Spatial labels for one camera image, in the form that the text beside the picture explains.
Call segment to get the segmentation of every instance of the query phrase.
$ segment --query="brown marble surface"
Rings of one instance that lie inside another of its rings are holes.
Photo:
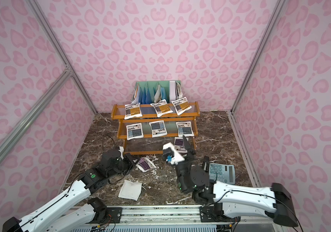
[[[214,163],[234,165],[236,185],[251,186],[247,170],[239,151],[233,130],[224,111],[201,112],[197,118],[199,136],[195,138],[197,154],[195,164],[202,164],[205,155]],[[90,168],[101,159],[102,150],[106,151],[113,146],[110,135],[117,146],[122,146],[123,141],[116,137],[118,121],[112,121],[110,114],[97,114],[82,148],[75,160],[72,171],[65,187],[70,186],[73,179],[81,172]],[[146,173],[135,168],[124,179],[132,182],[141,182],[142,191],[137,201],[118,198],[123,180],[113,185],[106,185],[90,197],[99,197],[107,205],[163,205],[163,204],[194,204],[191,193],[183,194],[177,188],[176,171],[161,160],[161,155],[147,156],[157,166],[157,169]],[[112,178],[112,182],[122,176]]]

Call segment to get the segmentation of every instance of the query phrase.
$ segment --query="file organizer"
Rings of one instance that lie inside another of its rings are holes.
[[[146,95],[146,85],[148,86],[149,90],[150,91],[152,90],[155,94],[156,91],[157,91],[157,86],[159,84],[161,88],[164,88],[164,91],[165,91],[165,94],[166,94],[164,99],[167,100],[167,103],[171,103],[170,100],[169,100],[169,93],[170,93],[169,81],[137,81],[136,84],[135,84],[135,87],[137,86],[137,84],[139,84],[139,86],[142,90],[142,95],[144,95],[144,94]],[[145,104],[143,102],[144,99],[146,101],[146,97],[143,97],[143,99],[140,101],[141,104]]]

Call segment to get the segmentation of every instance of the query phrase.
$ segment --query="green file organizer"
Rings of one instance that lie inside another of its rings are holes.
[[[164,88],[167,103],[170,103],[169,102],[169,81],[137,81],[135,86],[137,85],[137,83],[140,85],[140,88],[142,89],[143,93],[145,91],[146,84],[148,85],[149,89],[153,88],[153,90],[156,90],[158,84],[160,84],[160,87]]]

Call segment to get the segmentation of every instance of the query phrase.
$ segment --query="wire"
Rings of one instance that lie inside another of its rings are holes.
[[[138,158],[134,164],[131,164],[131,167],[128,169],[127,173],[123,172],[123,177],[122,177],[121,179],[118,179],[118,180],[115,181],[114,183],[111,183],[111,182],[110,182],[110,179],[108,179],[107,182],[108,182],[109,184],[116,184],[116,183],[118,183],[119,181],[123,180],[123,179],[124,179],[129,173],[130,173],[130,171],[132,170],[132,168],[133,168],[135,165],[137,165],[137,164],[139,163],[140,160],[141,160],[141,158]]]
[[[109,138],[111,138],[111,140],[113,141],[113,149],[115,148],[115,141],[114,141],[114,139],[110,136],[110,135],[108,135],[108,134],[104,134],[103,136],[102,136],[102,138],[101,138],[101,141],[102,141],[102,153],[104,153],[105,151],[103,150],[103,138],[104,137],[109,137]]]
[[[69,194],[69,191],[70,191],[70,189],[72,188],[72,185],[73,185],[73,183],[75,182],[75,179],[76,179],[77,177],[79,177],[81,174],[84,174],[84,172],[82,172],[82,173],[80,173],[80,174],[78,174],[78,175],[76,175],[76,176],[74,177],[74,179],[73,179],[73,181],[71,182],[70,187],[69,187],[69,189],[67,190],[67,193],[66,193],[66,194]]]
[[[214,202],[214,203],[211,203],[211,204],[209,204],[209,205],[206,205],[206,206],[210,206],[210,205],[213,205],[213,204],[215,204],[215,203],[218,203],[219,201],[221,201],[222,200],[222,198],[226,195],[226,193],[229,193],[229,192],[241,192],[241,193],[249,193],[249,194],[252,194],[252,195],[258,195],[258,196],[264,196],[264,197],[269,197],[269,198],[272,198],[272,199],[274,199],[274,200],[276,200],[276,201],[278,201],[278,202],[280,202],[283,206],[285,206],[292,214],[293,214],[293,216],[296,218],[296,220],[298,221],[298,225],[299,225],[299,227],[301,228],[301,231],[303,232],[303,229],[302,229],[302,226],[301,226],[301,223],[299,222],[299,220],[298,220],[298,218],[297,218],[297,216],[294,214],[294,212],[286,205],[286,204],[284,204],[283,202],[281,202],[280,200],[278,200],[278,199],[276,199],[275,197],[271,197],[271,196],[267,196],[267,195],[263,195],[263,194],[259,194],[259,193],[250,193],[250,192],[245,192],[245,191],[240,191],[240,190],[229,190],[229,191],[227,191],[227,192],[225,192],[223,195],[222,195],[222,197],[218,200],[218,201],[216,201],[216,202]]]
[[[235,225],[235,227],[234,227],[234,229],[233,229],[233,231],[232,232],[234,232],[235,231],[235,229],[236,229],[236,227],[237,227],[237,225],[239,224],[239,222],[237,222],[236,223],[236,225]]]
[[[23,224],[22,226],[20,226],[19,228],[15,229],[13,232],[16,232],[17,230],[21,229],[21,227],[23,227],[24,225],[28,224],[29,222],[32,222],[35,218],[37,218],[39,215],[41,215],[43,212],[45,212],[46,210],[48,210],[49,208],[51,208],[54,204],[56,204],[57,202],[59,202],[61,199],[63,199],[67,194],[64,194],[60,199],[58,199],[56,202],[54,202],[52,205],[48,206],[45,210],[43,210],[42,212],[40,212],[39,214],[37,214],[36,216],[34,216],[32,219],[29,219],[25,224]]]
[[[112,231],[114,230],[115,226],[116,226],[116,223],[115,223],[115,221],[113,221],[113,222],[114,222],[114,227],[111,229],[111,231],[110,231],[110,232],[112,232]]]

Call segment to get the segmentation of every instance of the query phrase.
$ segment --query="packaged bag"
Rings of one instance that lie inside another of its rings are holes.
[[[167,134],[167,130],[164,125],[164,121],[155,121],[149,123],[151,127],[151,136],[154,137],[159,137],[159,136],[165,136]]]
[[[179,153],[187,153],[184,146],[184,139],[182,137],[174,137],[174,149]]]
[[[191,122],[182,122],[178,123],[176,122],[177,129],[178,129],[178,136],[194,136],[193,129],[191,128]]]
[[[127,128],[127,140],[144,137],[141,123],[127,125],[126,128]]]
[[[186,110],[191,109],[191,106],[189,105],[189,102],[187,101],[186,97],[172,101],[172,104],[176,108],[177,115],[180,115]]]
[[[152,103],[151,105],[154,107],[158,118],[164,114],[173,113],[166,100],[161,100],[160,102]]]
[[[149,160],[146,157],[140,158],[140,161],[136,164],[138,169],[140,169],[142,172],[147,172],[150,169],[156,169],[157,166],[151,160]]]
[[[124,119],[129,119],[133,117],[142,117],[140,103],[124,105],[124,107],[125,107]]]

